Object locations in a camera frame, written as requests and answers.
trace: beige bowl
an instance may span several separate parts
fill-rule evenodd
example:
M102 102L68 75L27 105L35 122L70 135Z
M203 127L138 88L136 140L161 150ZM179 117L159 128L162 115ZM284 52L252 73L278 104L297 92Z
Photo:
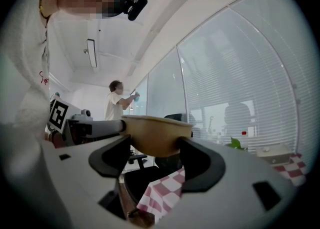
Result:
M179 137L191 137L192 124L151 116L126 115L126 129L122 134L130 134L132 146L139 152L154 156L168 157L179 153L176 141Z

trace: office chair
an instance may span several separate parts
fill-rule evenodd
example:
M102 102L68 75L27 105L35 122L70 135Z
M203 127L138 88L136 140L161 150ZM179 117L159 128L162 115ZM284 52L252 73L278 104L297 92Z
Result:
M182 113L167 115L165 118L173 119L176 121L182 121ZM137 205L144 195L149 183L162 179L175 171L182 168L182 162L180 161L180 154L175 154L169 157L156 157L154 162L157 166L144 167L142 159L147 158L145 154L134 155L129 158L129 161L137 160L140 169L130 171L124 174L125 187ZM127 213L130 218L139 211L138 208Z

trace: red checkered cloth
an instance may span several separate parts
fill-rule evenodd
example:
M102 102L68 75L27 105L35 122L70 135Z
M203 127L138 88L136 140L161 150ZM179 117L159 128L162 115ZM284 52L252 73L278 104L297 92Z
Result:
M306 165L301 154L291 155L289 164L274 167L294 186L301 186L306 181ZM155 222L165 216L181 197L182 184L185 182L185 169L149 183L144 195L136 206L139 210L154 214Z

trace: white shirt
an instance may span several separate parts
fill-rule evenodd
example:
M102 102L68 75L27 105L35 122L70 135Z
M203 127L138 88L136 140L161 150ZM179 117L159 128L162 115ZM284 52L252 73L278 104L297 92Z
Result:
M49 49L39 0L16 1L0 30L0 51L30 85L13 126L44 138L50 112Z
M106 97L104 116L106 121L120 120L121 116L124 115L123 106L117 104L120 99L122 99L122 97L115 92L111 92Z

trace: ceiling light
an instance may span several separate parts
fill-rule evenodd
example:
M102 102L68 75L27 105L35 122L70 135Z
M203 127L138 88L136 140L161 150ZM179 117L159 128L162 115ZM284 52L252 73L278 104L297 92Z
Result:
M96 58L96 47L94 39L87 39L86 44L88 46L88 53L91 66L93 68L97 68L97 58Z

